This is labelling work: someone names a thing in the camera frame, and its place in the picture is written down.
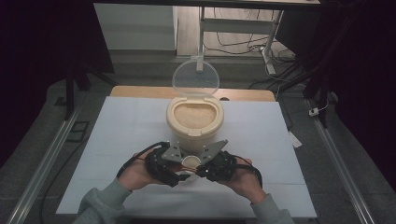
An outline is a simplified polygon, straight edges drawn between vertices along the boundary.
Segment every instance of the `desk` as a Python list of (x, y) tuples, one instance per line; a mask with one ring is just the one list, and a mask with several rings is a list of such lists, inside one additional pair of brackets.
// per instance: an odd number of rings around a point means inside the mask
[[(84, 194), (91, 188), (102, 189), (108, 185), (126, 158), (134, 153), (155, 142), (176, 141), (165, 119), (169, 98), (174, 96), (172, 92), (172, 88), (164, 87), (116, 87), (111, 92), (67, 187), (58, 214), (75, 214)], [(262, 173), (263, 188), (273, 195), (280, 208), (289, 209), (293, 217), (316, 217), (274, 95), (269, 91), (219, 90), (217, 97), (224, 96), (231, 101), (221, 102), (224, 122), (213, 142), (228, 139), (224, 150), (251, 158)], [(245, 198), (205, 178), (181, 182), (174, 188), (146, 186), (134, 191), (124, 206), (125, 215), (132, 217), (255, 217)]]

